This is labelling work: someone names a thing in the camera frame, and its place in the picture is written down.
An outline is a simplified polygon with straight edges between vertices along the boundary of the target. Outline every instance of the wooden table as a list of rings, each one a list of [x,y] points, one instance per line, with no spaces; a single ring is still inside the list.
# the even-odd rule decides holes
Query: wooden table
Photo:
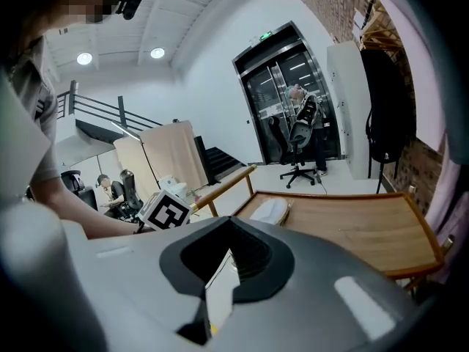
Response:
[[[291,205],[285,228],[332,241],[392,279],[429,274],[443,265],[433,231],[404,193],[314,196],[257,191],[233,215],[248,218],[273,197]]]

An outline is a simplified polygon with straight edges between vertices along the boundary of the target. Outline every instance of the black stairs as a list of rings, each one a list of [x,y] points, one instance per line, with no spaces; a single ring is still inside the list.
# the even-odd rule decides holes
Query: black stairs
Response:
[[[221,151],[217,147],[207,150],[208,162],[216,180],[220,180],[230,173],[244,166],[237,159]]]

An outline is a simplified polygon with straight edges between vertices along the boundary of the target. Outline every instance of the white cabinet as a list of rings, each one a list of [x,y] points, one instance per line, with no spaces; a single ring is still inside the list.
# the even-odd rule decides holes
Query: white cabinet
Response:
[[[345,153],[352,176],[368,178],[369,147],[366,119],[372,107],[368,81],[360,51],[354,42],[328,47],[328,72],[337,95],[337,113],[342,116]],[[378,178],[380,165],[372,161],[372,178]]]

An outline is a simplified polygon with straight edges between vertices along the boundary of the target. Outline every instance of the glass door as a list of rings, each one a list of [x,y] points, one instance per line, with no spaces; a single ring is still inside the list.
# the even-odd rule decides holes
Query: glass door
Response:
[[[264,67],[255,72],[248,78],[245,85],[265,160],[267,163],[279,162],[280,147],[270,131],[268,121],[272,116],[277,117],[280,120],[281,132],[288,141],[292,128],[292,116],[288,106],[278,93],[270,67]]]
[[[326,158],[337,158],[339,156],[339,132],[336,126],[335,112],[330,98],[325,94],[320,72],[314,65],[309,53],[301,51],[293,55],[279,57],[276,65],[272,67],[274,79],[278,85],[278,93],[281,99],[289,107],[289,114],[296,116],[300,108],[301,100],[291,100],[287,97],[287,88],[299,84],[308,92],[313,92],[322,104],[329,126],[325,128],[325,154]],[[311,151],[309,146],[303,151]]]

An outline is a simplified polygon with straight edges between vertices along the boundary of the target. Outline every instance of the man in black shirt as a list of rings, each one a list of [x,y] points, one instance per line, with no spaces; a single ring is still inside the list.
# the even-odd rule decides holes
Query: man in black shirt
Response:
[[[111,182],[108,175],[99,175],[97,183],[103,187],[104,193],[109,197],[108,203],[100,205],[102,208],[109,208],[104,215],[114,219],[119,218],[121,214],[117,208],[126,201],[124,186],[119,181]]]

